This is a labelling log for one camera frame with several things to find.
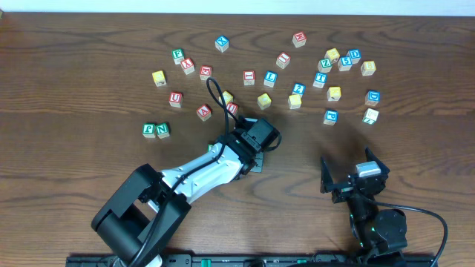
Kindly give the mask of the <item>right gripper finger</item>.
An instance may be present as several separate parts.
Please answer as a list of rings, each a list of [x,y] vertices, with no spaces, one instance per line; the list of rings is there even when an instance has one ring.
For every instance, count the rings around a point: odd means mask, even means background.
[[[388,171],[388,167],[368,148],[365,148],[365,156],[368,162],[374,161],[381,171]]]
[[[327,164],[324,158],[320,158],[321,160],[321,184],[320,184],[320,192],[321,193],[329,193],[333,190],[333,178],[330,175],[330,171],[327,167]]]

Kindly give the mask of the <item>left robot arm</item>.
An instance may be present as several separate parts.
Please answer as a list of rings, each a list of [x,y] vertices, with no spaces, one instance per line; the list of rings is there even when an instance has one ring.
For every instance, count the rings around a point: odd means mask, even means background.
[[[280,132],[265,119],[239,118],[202,156],[157,171],[134,170],[92,219],[92,229],[124,266],[158,266],[160,253],[191,209],[218,186],[248,174],[257,155],[275,149]]]

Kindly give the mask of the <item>red u block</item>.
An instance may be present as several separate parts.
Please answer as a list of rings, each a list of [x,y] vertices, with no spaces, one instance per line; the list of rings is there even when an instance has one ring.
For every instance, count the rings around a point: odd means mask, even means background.
[[[229,118],[235,118],[236,117],[236,114],[237,114],[237,111],[238,111],[238,106],[235,103],[229,102],[226,105],[226,109],[227,109],[227,116]]]
[[[179,92],[171,92],[169,97],[169,104],[174,108],[181,108],[183,104],[183,95]]]

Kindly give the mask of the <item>red A block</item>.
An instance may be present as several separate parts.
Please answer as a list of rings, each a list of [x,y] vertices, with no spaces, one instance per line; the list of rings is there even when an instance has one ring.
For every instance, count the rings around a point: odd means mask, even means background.
[[[212,110],[210,109],[210,107],[208,105],[201,105],[198,109],[197,109],[197,116],[202,120],[202,121],[206,121],[207,119],[209,119],[211,116],[212,116]]]

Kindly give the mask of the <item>blue d block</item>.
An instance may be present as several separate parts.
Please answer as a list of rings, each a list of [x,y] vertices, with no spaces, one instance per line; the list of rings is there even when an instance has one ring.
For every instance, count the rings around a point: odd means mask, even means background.
[[[359,49],[348,50],[347,56],[350,58],[353,65],[356,65],[361,59],[361,53]]]
[[[381,94],[375,90],[369,90],[365,96],[365,105],[377,106],[381,101]]]

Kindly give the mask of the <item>blue 2 block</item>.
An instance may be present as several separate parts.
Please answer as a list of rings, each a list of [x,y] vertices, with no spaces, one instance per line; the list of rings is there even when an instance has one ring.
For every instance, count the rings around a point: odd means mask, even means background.
[[[306,90],[306,85],[301,83],[295,83],[292,88],[292,95],[299,95],[300,98],[304,95]]]

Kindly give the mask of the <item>red E block left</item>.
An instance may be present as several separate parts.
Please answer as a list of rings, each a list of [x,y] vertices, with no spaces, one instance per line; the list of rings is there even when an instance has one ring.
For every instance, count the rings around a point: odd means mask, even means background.
[[[200,79],[206,81],[212,76],[212,67],[208,65],[202,65],[200,68]]]

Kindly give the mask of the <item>red e block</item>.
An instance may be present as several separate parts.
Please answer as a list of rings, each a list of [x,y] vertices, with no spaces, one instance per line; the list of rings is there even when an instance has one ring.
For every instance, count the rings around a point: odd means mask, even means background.
[[[212,67],[208,65],[202,65],[200,68],[200,79],[206,81],[212,76]]]
[[[307,36],[304,32],[297,32],[292,35],[292,43],[295,47],[303,47],[307,42]]]

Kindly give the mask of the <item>red U block left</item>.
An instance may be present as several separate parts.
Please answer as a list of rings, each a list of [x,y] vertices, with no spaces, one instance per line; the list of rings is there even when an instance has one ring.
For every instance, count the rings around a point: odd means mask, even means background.
[[[183,104],[183,95],[179,92],[171,92],[169,97],[169,104],[174,108],[181,108]]]

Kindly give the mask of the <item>green N block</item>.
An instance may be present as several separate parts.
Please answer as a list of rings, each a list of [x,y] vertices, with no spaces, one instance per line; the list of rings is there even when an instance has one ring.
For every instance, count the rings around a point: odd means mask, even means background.
[[[155,125],[155,128],[156,128],[157,136],[160,139],[164,139],[170,136],[170,130],[166,122]]]

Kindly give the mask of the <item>blue T block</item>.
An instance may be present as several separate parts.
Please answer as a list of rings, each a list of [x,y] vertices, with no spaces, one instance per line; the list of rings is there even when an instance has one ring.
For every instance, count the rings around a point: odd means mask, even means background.
[[[327,74],[317,72],[312,86],[316,88],[323,88],[327,82]]]

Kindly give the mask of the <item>red X block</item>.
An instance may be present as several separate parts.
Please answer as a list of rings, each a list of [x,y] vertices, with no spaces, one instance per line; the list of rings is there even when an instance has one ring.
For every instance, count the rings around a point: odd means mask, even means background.
[[[194,63],[190,58],[186,58],[180,62],[180,66],[185,73],[185,75],[189,75],[195,71]]]

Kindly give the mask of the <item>green J block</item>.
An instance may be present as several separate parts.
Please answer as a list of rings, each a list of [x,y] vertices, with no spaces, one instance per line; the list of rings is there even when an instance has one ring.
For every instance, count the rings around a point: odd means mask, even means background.
[[[155,132],[155,124],[145,123],[142,126],[142,134],[145,138],[155,138],[157,136]]]

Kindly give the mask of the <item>yellow block far left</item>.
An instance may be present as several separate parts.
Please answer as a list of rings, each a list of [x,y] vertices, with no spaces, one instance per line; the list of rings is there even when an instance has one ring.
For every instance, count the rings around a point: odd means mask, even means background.
[[[162,70],[156,71],[152,73],[152,78],[154,80],[154,84],[157,87],[166,85],[166,76]]]

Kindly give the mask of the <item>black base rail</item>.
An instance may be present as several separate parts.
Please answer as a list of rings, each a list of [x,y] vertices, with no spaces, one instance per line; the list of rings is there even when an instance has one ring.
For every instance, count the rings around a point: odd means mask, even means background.
[[[431,266],[433,257],[423,254],[388,254],[369,259],[366,266]],[[125,264],[115,255],[76,255],[67,257],[66,267],[117,267]],[[286,266],[360,266],[361,264],[345,254],[317,253],[309,255],[251,255],[213,256],[169,254],[152,260],[150,266],[160,267],[286,267]]]

